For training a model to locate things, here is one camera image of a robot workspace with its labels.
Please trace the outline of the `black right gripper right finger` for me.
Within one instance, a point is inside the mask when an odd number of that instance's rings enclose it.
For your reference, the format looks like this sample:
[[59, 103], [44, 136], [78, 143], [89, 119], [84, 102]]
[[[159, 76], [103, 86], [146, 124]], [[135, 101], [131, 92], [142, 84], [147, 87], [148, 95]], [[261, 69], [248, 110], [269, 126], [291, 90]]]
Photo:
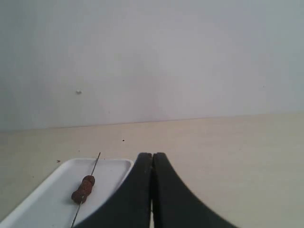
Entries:
[[155, 228], [234, 228], [192, 193], [166, 154], [152, 157], [152, 211]]

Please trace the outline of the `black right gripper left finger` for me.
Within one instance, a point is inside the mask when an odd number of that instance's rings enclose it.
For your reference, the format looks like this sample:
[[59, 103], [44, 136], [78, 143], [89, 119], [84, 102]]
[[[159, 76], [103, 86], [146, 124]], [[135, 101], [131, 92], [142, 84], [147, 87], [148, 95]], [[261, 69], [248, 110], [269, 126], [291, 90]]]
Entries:
[[116, 192], [77, 228], [148, 228], [152, 154], [140, 153]]

